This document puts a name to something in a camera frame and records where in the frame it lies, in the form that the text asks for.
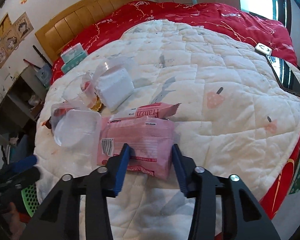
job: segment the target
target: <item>wooden headboard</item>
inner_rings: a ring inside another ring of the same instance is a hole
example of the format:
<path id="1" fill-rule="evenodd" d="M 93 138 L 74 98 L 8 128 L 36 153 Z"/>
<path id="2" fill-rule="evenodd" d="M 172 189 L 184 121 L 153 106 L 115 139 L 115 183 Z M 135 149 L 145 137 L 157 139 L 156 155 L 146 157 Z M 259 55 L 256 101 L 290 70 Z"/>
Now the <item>wooden headboard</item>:
<path id="1" fill-rule="evenodd" d="M 35 35 L 48 57 L 55 61 L 63 47 L 84 28 L 136 0 L 81 0 L 53 17 Z"/>

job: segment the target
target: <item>black phone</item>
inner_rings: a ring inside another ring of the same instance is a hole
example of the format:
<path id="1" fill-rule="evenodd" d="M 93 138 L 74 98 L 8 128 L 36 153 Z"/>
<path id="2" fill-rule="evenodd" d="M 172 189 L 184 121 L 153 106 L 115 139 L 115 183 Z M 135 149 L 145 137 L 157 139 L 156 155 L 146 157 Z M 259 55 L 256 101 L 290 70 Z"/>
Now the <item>black phone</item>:
<path id="1" fill-rule="evenodd" d="M 300 83 L 285 60 L 266 56 L 279 86 L 286 92 L 300 97 Z"/>

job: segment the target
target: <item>green perforated plastic basket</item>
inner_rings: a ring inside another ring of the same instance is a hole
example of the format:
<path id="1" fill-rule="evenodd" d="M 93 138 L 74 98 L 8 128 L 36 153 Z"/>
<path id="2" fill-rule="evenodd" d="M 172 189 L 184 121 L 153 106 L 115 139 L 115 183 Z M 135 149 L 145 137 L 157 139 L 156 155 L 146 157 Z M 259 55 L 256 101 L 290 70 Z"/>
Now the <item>green perforated plastic basket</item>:
<path id="1" fill-rule="evenodd" d="M 32 217 L 39 206 L 36 185 L 33 184 L 27 188 L 24 188 L 21 191 L 21 196 L 23 197 L 23 204 L 25 205 L 29 216 Z"/>

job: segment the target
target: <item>pink snack package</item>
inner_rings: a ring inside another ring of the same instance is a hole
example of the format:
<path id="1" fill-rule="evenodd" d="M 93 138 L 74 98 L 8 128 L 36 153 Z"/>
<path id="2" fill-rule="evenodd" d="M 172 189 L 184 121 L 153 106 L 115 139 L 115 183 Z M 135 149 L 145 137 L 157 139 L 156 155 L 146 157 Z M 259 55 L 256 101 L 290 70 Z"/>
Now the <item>pink snack package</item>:
<path id="1" fill-rule="evenodd" d="M 108 159 L 119 155 L 123 144 L 127 143 L 134 149 L 128 170 L 141 171 L 166 180 L 171 166 L 174 123 L 153 116 L 171 116 L 178 106 L 155 103 L 125 111 L 128 114 L 134 112 L 134 115 L 128 117 L 122 112 L 112 117 L 103 117 L 97 164 L 106 165 Z"/>

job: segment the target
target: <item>metal screw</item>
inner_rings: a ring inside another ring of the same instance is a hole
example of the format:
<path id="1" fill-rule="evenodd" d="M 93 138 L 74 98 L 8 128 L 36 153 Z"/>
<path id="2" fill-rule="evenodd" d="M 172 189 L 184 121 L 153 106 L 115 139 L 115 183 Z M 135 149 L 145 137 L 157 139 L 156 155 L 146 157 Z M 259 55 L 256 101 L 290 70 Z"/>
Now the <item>metal screw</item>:
<path id="1" fill-rule="evenodd" d="M 62 180 L 63 181 L 68 181 L 68 180 L 71 180 L 72 179 L 72 176 L 70 174 L 65 174 L 62 176 Z"/>
<path id="2" fill-rule="evenodd" d="M 107 167 L 101 166 L 97 169 L 98 173 L 106 173 L 108 171 Z"/>
<path id="3" fill-rule="evenodd" d="M 203 167 L 200 167 L 200 166 L 195 167 L 194 170 L 197 173 L 203 173 L 203 172 L 205 172 L 205 169 Z"/>
<path id="4" fill-rule="evenodd" d="M 240 177 L 237 176 L 237 175 L 235 175 L 235 174 L 233 174 L 233 175 L 230 176 L 230 179 L 231 179 L 232 181 L 239 181 L 239 180 L 240 180 Z"/>

